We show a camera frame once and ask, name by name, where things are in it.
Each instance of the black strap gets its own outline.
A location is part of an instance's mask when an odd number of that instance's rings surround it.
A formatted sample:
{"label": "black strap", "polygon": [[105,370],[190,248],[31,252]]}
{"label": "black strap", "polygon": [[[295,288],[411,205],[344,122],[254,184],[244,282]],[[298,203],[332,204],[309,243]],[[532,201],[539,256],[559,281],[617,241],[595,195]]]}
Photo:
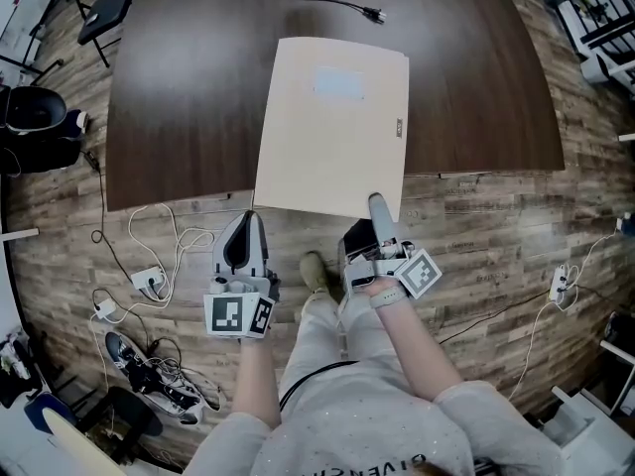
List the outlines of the black strap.
{"label": "black strap", "polygon": [[314,372],[311,372],[310,374],[305,375],[305,377],[303,377],[300,381],[298,381],[294,386],[292,386],[287,393],[285,394],[285,396],[280,400],[280,411],[282,411],[282,409],[285,408],[285,405],[287,404],[287,402],[289,401],[289,399],[291,398],[291,395],[305,382],[307,381],[309,378],[317,375],[317,374],[321,374],[322,372],[326,372],[327,370],[330,369],[336,369],[337,367],[344,367],[346,365],[353,365],[354,363],[358,363],[357,361],[337,361],[335,363],[331,363],[330,365],[326,365],[320,369],[315,370]]}

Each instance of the dark brown table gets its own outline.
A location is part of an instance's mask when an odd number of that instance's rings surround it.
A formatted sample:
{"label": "dark brown table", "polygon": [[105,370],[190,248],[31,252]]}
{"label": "dark brown table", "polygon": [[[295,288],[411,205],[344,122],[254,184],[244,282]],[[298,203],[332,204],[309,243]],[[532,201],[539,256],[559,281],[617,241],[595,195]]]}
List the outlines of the dark brown table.
{"label": "dark brown table", "polygon": [[386,24],[306,0],[134,0],[110,95],[108,209],[253,188],[276,47],[295,36],[410,58],[407,175],[564,168],[511,0],[348,1]]}

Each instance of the sneaker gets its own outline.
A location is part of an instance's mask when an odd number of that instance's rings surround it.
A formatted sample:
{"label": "sneaker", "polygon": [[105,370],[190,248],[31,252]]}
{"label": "sneaker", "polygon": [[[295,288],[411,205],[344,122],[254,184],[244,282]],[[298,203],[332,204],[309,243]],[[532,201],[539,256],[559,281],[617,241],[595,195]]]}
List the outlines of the sneaker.
{"label": "sneaker", "polygon": [[300,259],[300,275],[312,293],[328,292],[326,268],[317,252],[308,252]]}
{"label": "sneaker", "polygon": [[114,331],[106,333],[106,349],[135,393],[182,424],[199,423],[205,406],[213,411],[220,409],[222,401],[209,403],[178,364],[167,364],[169,359],[148,359],[127,336]]}

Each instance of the cardboard sheet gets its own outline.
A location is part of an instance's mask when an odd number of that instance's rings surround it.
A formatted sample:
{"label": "cardboard sheet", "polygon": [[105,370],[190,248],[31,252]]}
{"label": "cardboard sheet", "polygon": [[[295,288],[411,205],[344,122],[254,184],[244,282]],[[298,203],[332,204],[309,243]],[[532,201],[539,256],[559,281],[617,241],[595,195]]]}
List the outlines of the cardboard sheet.
{"label": "cardboard sheet", "polygon": [[408,128],[408,59],[346,41],[282,39],[254,202],[369,218],[380,192],[399,219]]}

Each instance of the electrical outlet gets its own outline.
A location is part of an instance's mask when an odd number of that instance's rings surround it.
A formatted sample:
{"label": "electrical outlet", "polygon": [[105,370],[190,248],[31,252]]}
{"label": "electrical outlet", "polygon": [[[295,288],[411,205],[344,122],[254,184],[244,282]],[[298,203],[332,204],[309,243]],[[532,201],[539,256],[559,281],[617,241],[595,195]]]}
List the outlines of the electrical outlet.
{"label": "electrical outlet", "polygon": [[554,278],[552,279],[552,288],[549,291],[549,300],[558,301],[560,292],[567,286],[567,272],[565,271],[565,265],[559,265],[554,271]]}
{"label": "electrical outlet", "polygon": [[107,298],[102,303],[99,303],[95,306],[95,313],[97,314],[97,317],[103,319],[104,317],[107,317],[112,312],[114,312],[116,309],[117,305],[112,300],[112,298]]}
{"label": "electrical outlet", "polygon": [[153,286],[158,286],[163,281],[163,274],[158,266],[153,266],[148,270],[132,274],[130,278],[135,289],[144,290],[150,286],[150,279],[154,280]]}

